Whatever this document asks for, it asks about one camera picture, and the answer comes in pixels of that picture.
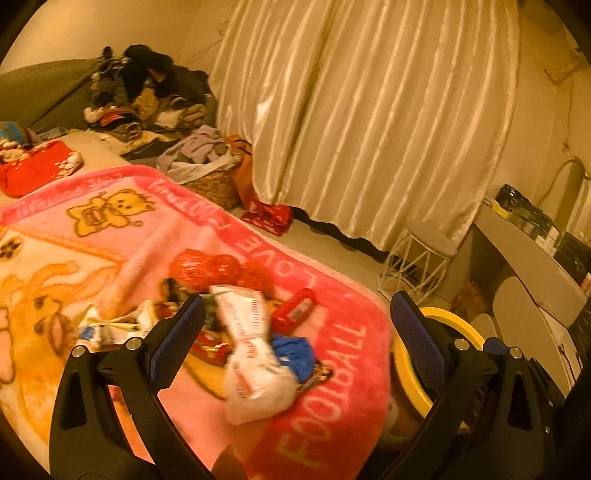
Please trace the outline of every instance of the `pink blanket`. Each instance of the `pink blanket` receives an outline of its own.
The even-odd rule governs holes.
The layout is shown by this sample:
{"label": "pink blanket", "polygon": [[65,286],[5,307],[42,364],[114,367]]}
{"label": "pink blanket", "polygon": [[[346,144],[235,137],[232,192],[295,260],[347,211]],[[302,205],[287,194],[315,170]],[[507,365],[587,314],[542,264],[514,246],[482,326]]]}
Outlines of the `pink blanket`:
{"label": "pink blanket", "polygon": [[[303,287],[319,306],[295,332],[333,378],[291,410],[240,427],[182,368],[161,401],[211,468],[233,444],[251,479],[353,479],[378,440],[389,399],[391,324],[377,297],[323,265],[266,240],[149,167],[120,167],[50,184],[0,210],[0,406],[45,467],[51,410],[76,315],[94,303],[120,316],[158,285],[182,249],[258,260],[275,297]],[[137,455],[147,453],[122,423]]]}

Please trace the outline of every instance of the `cream curtain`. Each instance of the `cream curtain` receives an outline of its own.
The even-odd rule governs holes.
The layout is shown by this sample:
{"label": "cream curtain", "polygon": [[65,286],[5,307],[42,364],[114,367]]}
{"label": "cream curtain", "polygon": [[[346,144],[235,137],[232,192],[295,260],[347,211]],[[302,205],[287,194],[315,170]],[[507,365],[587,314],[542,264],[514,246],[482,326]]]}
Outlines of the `cream curtain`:
{"label": "cream curtain", "polygon": [[516,0],[242,0],[210,80],[263,202],[388,250],[409,217],[462,240],[518,55]]}

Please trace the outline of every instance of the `white wall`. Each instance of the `white wall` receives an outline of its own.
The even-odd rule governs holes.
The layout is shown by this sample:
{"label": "white wall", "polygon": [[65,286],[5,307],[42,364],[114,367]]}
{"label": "white wall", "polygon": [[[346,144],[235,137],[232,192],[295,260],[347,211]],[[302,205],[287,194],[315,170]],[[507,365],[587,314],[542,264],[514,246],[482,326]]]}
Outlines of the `white wall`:
{"label": "white wall", "polygon": [[211,72],[238,0],[48,0],[0,65],[92,58],[144,43],[177,64]]}
{"label": "white wall", "polygon": [[[572,156],[580,157],[591,172],[591,135],[587,133],[591,125],[591,68],[585,63],[559,86],[545,77],[544,69],[563,69],[578,57],[562,28],[548,29],[556,22],[561,24],[558,16],[543,5],[540,8],[550,12],[546,22],[536,22],[524,10],[520,11],[521,58],[515,113],[489,191],[495,194],[501,185],[509,183],[534,204],[548,190],[559,167]],[[571,89],[573,107],[568,135]],[[567,137],[570,149],[563,151]],[[550,216],[557,211],[568,173],[568,169],[563,170],[551,195],[540,205]]]}

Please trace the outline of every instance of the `teddy bear print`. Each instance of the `teddy bear print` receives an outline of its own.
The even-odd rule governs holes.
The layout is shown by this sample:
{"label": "teddy bear print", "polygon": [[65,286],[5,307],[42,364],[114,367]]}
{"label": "teddy bear print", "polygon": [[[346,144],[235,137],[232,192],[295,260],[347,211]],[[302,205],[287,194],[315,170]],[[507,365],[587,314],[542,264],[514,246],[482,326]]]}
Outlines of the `teddy bear print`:
{"label": "teddy bear print", "polygon": [[120,190],[108,197],[106,192],[100,192],[92,197],[86,205],[72,207],[66,213],[76,220],[74,231],[83,237],[91,233],[100,232],[108,226],[121,228],[124,226],[141,226],[140,220],[131,221],[132,215],[154,210],[154,202],[150,202],[144,195],[131,189]]}

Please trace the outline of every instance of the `lavender cloth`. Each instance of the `lavender cloth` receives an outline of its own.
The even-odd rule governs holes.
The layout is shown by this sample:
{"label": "lavender cloth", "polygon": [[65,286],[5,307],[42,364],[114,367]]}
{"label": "lavender cloth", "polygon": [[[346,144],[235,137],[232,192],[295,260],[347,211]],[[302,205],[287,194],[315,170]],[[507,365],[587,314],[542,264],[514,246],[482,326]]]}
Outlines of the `lavender cloth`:
{"label": "lavender cloth", "polygon": [[219,130],[209,125],[203,125],[194,130],[187,138],[183,138],[180,142],[165,150],[158,157],[156,169],[162,173],[168,173],[179,153],[190,158],[196,164],[217,160],[218,155],[213,152],[213,147],[220,143],[223,143],[223,139]]}

